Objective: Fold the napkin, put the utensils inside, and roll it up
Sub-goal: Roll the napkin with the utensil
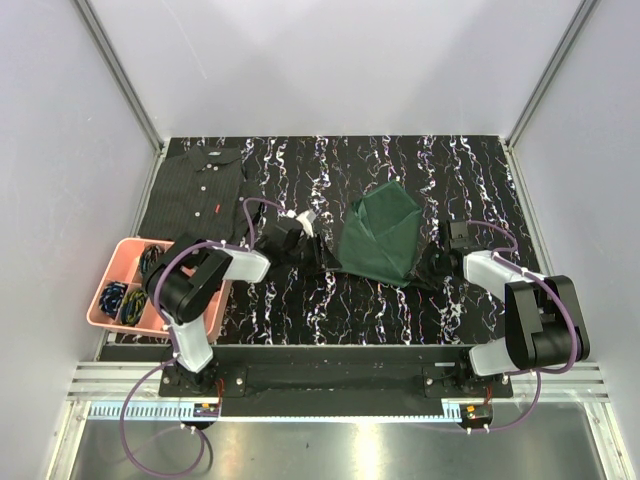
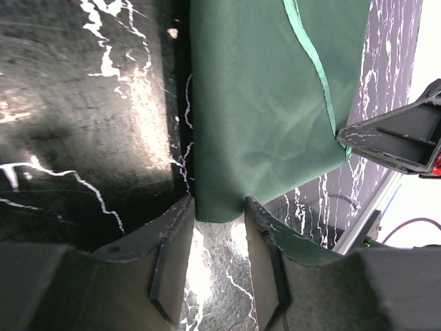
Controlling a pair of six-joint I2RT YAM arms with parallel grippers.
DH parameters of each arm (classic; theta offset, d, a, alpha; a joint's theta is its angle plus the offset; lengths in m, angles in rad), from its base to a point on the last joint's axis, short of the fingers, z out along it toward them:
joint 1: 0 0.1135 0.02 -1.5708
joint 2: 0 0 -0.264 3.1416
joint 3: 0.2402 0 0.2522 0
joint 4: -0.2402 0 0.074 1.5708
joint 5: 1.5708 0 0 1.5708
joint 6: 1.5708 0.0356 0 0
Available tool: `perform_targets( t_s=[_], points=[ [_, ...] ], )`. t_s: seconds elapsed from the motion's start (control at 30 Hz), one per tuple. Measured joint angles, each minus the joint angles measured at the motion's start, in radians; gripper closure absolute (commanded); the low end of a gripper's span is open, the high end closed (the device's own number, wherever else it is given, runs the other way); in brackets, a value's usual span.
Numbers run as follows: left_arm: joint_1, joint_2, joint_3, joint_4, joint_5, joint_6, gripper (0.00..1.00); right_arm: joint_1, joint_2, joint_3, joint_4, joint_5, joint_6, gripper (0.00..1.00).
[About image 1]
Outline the green cloth napkin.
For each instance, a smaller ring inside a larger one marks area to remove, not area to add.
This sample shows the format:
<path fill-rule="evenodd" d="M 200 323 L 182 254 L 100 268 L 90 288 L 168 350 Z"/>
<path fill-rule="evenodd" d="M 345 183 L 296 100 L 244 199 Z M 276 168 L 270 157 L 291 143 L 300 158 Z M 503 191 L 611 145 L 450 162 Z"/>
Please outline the green cloth napkin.
<path fill-rule="evenodd" d="M 396 181 L 353 201 L 336 258 L 344 273 L 405 287 L 418 252 L 422 208 Z"/>

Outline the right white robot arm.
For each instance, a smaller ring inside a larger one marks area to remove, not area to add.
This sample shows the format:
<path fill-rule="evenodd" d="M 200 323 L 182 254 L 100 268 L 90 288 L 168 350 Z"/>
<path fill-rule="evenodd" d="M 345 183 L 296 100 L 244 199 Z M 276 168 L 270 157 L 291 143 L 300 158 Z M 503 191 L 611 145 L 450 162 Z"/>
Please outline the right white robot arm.
<path fill-rule="evenodd" d="M 446 220 L 439 240 L 417 264 L 419 278 L 437 289 L 447 277 L 474 284 L 504 306 L 504 336 L 469 350 L 454 371 L 466 396 L 486 389 L 490 376 L 539 371 L 562 374 L 586 360 L 590 340 L 572 280 L 545 276 L 504 257 L 518 249 L 515 236 L 484 221 Z"/>

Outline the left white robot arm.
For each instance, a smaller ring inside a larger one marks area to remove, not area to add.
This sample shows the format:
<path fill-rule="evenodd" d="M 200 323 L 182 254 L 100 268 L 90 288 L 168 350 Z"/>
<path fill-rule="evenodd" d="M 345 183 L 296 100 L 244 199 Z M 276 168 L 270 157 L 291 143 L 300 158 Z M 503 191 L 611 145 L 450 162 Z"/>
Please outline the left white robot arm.
<path fill-rule="evenodd" d="M 288 214 L 243 247 L 185 234 L 147 268 L 142 287 L 168 327 L 173 361 L 183 368 L 180 381 L 190 393 L 203 396 L 215 386 L 204 321 L 224 283 L 260 283 L 278 267 L 309 275 L 342 269 L 314 226 L 315 218 L 311 210 Z"/>

